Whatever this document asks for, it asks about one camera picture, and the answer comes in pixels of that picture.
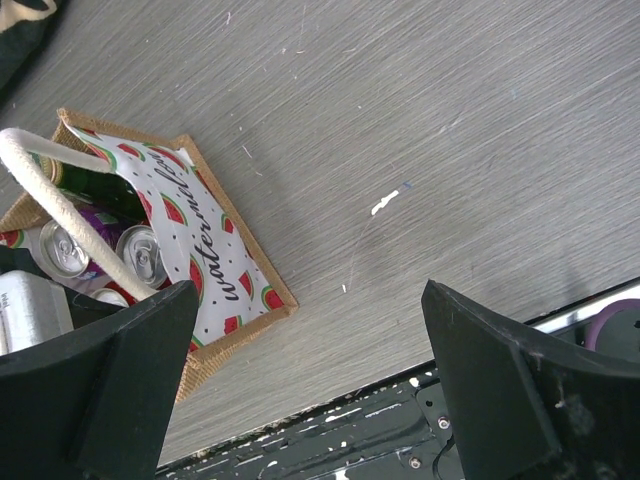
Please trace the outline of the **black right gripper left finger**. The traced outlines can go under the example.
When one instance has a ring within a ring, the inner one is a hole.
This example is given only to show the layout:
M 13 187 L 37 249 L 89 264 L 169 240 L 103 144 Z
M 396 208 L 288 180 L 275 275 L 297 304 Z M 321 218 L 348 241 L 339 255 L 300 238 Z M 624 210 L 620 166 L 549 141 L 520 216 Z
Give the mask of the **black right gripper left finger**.
M 2 478 L 153 478 L 197 311 L 180 281 L 2 356 Z

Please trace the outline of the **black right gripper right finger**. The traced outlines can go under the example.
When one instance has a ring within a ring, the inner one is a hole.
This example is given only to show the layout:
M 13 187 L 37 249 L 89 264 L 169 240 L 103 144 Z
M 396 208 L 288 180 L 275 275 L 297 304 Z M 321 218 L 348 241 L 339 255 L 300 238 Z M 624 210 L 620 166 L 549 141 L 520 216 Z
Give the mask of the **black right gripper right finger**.
M 429 281 L 422 309 L 468 479 L 635 479 L 639 357 L 601 351 L 639 289 L 616 289 L 540 327 Z

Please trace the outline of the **purple Fanta can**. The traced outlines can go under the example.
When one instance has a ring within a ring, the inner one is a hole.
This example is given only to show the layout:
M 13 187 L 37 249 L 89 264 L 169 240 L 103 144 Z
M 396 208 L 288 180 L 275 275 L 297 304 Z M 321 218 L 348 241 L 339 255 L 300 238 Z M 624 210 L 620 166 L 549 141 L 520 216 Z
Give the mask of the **purple Fanta can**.
M 39 246 L 45 263 L 62 278 L 89 281 L 105 274 L 55 220 L 40 230 Z
M 116 248 L 121 235 L 132 226 L 132 223 L 126 219 L 114 216 L 91 205 L 78 206 L 77 210 L 112 249 Z

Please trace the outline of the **red cola can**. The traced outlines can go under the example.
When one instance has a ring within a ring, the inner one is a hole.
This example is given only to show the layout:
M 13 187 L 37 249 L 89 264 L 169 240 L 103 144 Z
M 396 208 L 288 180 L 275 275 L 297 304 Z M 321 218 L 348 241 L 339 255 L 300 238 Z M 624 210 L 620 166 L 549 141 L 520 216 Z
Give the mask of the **red cola can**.
M 135 225 L 126 229 L 117 241 L 116 253 L 146 286 L 158 290 L 171 284 L 157 237 L 149 226 Z
M 135 303 L 135 300 L 121 290 L 114 288 L 112 285 L 99 288 L 90 294 L 90 297 L 108 303 L 111 305 L 127 308 Z

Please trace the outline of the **watermelon print canvas bag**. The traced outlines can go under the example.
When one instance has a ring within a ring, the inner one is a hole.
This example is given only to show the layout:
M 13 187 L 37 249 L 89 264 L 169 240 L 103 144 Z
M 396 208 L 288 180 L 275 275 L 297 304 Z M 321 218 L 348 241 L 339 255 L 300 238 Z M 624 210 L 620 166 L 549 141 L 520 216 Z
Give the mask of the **watermelon print canvas bag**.
M 89 296 L 112 285 L 136 303 L 180 281 L 193 282 L 198 311 L 176 395 L 184 400 L 239 347 L 290 316 L 297 301 L 189 136 L 167 140 L 67 109 L 58 119 L 49 139 L 18 128 L 1 133 L 2 165 L 23 189 L 2 217 L 1 242 L 33 254 L 55 281 Z M 126 180 L 147 215 L 144 222 L 126 220 L 153 230 L 171 284 L 156 290 L 139 280 L 78 213 L 78 206 L 89 204 L 60 191 L 31 153 Z M 50 220 L 76 240 L 103 276 L 81 281 L 52 271 L 39 246 L 40 230 Z

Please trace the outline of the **green glass bottle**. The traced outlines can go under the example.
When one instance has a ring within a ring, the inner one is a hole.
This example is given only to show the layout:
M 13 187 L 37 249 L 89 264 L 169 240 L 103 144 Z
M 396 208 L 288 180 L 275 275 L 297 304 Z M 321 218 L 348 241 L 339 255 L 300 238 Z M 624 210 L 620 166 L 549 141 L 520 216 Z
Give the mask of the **green glass bottle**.
M 31 158 L 67 197 L 132 222 L 147 220 L 135 189 L 118 175 L 98 173 L 35 153 Z

